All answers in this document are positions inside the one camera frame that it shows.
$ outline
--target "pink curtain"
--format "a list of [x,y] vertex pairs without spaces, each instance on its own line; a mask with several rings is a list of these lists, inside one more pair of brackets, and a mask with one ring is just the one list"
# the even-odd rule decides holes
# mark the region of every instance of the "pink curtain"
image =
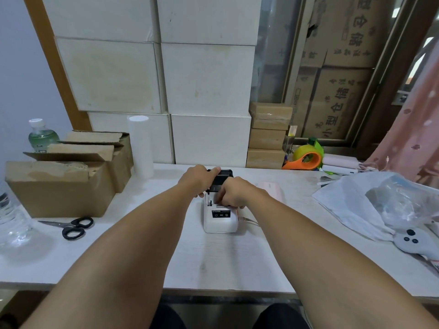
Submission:
[[439,44],[390,131],[367,162],[409,180],[439,186]]

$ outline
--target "plastic bottle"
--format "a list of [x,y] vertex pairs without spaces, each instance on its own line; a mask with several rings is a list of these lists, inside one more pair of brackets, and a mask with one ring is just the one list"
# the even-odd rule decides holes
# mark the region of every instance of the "plastic bottle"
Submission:
[[47,129],[43,119],[29,120],[32,132],[29,134],[29,143],[35,152],[47,152],[47,147],[51,143],[58,143],[58,134]]
[[0,182],[0,247],[18,247],[30,239],[29,218],[12,197]]

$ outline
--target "white wall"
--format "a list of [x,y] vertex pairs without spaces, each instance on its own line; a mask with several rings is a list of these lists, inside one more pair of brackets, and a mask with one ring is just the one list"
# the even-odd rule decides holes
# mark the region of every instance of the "white wall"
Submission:
[[31,150],[28,120],[60,137],[72,129],[23,0],[0,0],[0,181],[7,160]]

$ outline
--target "black pants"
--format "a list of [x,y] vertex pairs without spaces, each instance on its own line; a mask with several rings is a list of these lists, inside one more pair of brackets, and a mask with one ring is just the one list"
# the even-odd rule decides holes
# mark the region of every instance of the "black pants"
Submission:
[[[186,329],[180,316],[169,306],[159,305],[150,329]],[[302,316],[287,304],[273,304],[258,317],[253,329],[309,329]]]

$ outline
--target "table surface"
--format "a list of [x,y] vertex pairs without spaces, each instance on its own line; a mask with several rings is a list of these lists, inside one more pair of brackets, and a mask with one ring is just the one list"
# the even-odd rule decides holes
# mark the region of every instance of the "table surface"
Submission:
[[[64,240],[60,228],[33,219],[34,231],[28,244],[17,249],[0,249],[0,288],[38,289],[56,284],[103,232],[147,199],[175,185],[187,168],[155,164],[154,177],[147,182],[132,177],[124,192],[116,194],[105,215],[95,220],[95,226],[83,238],[75,241]],[[393,243],[371,241],[351,231],[311,197],[319,188],[317,182],[322,172],[232,170],[234,176],[253,184],[277,182],[288,206],[368,256],[409,293],[417,297],[439,297],[439,275],[431,266],[401,252]],[[250,217],[248,209],[244,210],[247,211],[241,215]],[[205,233],[202,211],[203,200],[194,199],[166,272],[165,288],[294,293],[258,226],[245,224],[236,233]]]

